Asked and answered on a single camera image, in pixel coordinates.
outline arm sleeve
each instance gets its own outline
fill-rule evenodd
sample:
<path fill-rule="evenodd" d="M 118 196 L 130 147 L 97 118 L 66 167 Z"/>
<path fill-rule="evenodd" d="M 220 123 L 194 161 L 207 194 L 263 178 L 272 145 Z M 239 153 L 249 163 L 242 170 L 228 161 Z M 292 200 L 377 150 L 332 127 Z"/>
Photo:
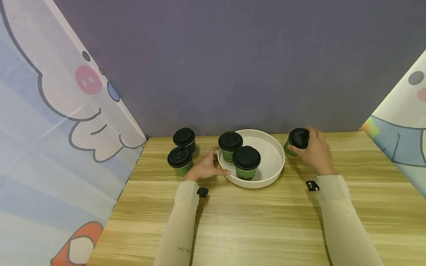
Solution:
<path fill-rule="evenodd" d="M 333 266 L 382 266 L 341 175 L 318 176 L 325 240 Z"/>
<path fill-rule="evenodd" d="M 199 200 L 198 188 L 194 181 L 182 181 L 179 184 L 175 205 L 164 228 L 154 266 L 189 265 Z"/>

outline cartoon print fabric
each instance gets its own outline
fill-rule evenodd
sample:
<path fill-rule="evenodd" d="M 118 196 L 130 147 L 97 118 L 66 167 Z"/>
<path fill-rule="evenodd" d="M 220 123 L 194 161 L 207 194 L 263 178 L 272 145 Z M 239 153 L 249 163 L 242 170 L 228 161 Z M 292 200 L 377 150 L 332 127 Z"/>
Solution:
<path fill-rule="evenodd" d="M 362 129 L 426 197 L 426 52 Z"/>
<path fill-rule="evenodd" d="M 69 135 L 70 144 L 93 151 L 97 162 L 110 159 L 124 147 L 140 147 L 145 136 L 135 130 L 123 112 L 123 103 L 90 55 L 79 51 L 71 40 L 58 48 L 56 40 L 68 36 L 40 37 L 40 33 L 49 34 L 51 28 L 48 21 L 40 19 L 44 13 L 31 12 L 31 6 L 14 0 L 4 0 L 3 5 L 15 43 L 40 75 L 41 97 L 56 113 L 77 121 Z M 29 24 L 32 21 L 38 24 L 38 30 Z M 67 56 L 63 63 L 65 54 L 73 56 Z"/>
<path fill-rule="evenodd" d="M 0 0 L 0 265 L 84 265 L 144 134 L 52 0 Z"/>

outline green paper cup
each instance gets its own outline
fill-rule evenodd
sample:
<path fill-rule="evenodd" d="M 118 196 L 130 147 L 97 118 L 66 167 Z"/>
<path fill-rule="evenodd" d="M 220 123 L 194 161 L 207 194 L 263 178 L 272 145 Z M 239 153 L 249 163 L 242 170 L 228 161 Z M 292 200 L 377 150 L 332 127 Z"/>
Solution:
<path fill-rule="evenodd" d="M 235 150 L 232 160 L 238 178 L 250 181 L 256 175 L 260 164 L 260 153 L 253 147 L 243 146 Z"/>
<path fill-rule="evenodd" d="M 233 131 L 225 132 L 219 137 L 219 147 L 227 163 L 233 163 L 232 155 L 242 146 L 242 142 L 241 135 Z"/>
<path fill-rule="evenodd" d="M 288 135 L 288 139 L 284 144 L 284 153 L 290 157 L 296 157 L 297 154 L 292 152 L 288 146 L 292 145 L 299 149 L 306 149 L 309 142 L 309 131 L 303 128 L 293 129 Z"/>
<path fill-rule="evenodd" d="M 195 144 L 195 133 L 190 128 L 182 128 L 173 135 L 173 142 L 176 146 L 185 146 L 190 151 L 192 156 L 197 153 L 197 146 Z"/>
<path fill-rule="evenodd" d="M 167 162 L 175 169 L 178 176 L 184 177 L 194 166 L 192 152 L 185 146 L 179 146 L 170 151 Z"/>
<path fill-rule="evenodd" d="M 241 170 L 241 169 L 240 169 L 240 168 L 238 168 L 238 167 L 235 167 L 235 170 L 236 170 L 236 172 L 237 172 L 237 176 L 238 176 L 240 179 L 242 179 L 242 180 L 247 180 L 247 181 L 251 181 L 251 180 L 254 178 L 254 176 L 256 175 L 257 168 L 256 168 L 256 169 L 253 169 L 253 170 L 251 170 L 251 171 L 244 171 L 244 170 Z"/>

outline pink nose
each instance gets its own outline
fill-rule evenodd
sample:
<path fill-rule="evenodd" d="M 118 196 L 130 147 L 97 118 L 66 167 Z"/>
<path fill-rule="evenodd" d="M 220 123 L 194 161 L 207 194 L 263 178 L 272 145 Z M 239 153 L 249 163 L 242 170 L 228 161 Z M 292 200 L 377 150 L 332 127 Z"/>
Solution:
<path fill-rule="evenodd" d="M 80 89 L 89 95 L 95 95 L 101 91 L 102 81 L 90 66 L 79 66 L 75 71 L 75 80 Z"/>
<path fill-rule="evenodd" d="M 426 102 L 426 88 L 423 88 L 417 92 L 417 98 L 423 102 Z"/>

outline hand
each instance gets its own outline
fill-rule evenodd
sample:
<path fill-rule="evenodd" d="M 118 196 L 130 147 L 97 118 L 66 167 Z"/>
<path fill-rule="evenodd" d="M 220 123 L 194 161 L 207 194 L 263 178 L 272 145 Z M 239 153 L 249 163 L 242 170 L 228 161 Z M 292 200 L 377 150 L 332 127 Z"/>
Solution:
<path fill-rule="evenodd" d="M 306 128 L 309 131 L 309 142 L 306 149 L 299 149 L 295 146 L 288 148 L 300 156 L 300 158 L 310 165 L 318 175 L 339 174 L 334 168 L 331 157 L 330 144 L 321 131 L 313 127 Z"/>
<path fill-rule="evenodd" d="M 229 170 L 216 168 L 219 162 L 217 161 L 217 154 L 214 152 L 218 149 L 218 146 L 211 148 L 209 153 L 189 170 L 183 180 L 198 181 L 217 174 L 231 174 Z"/>

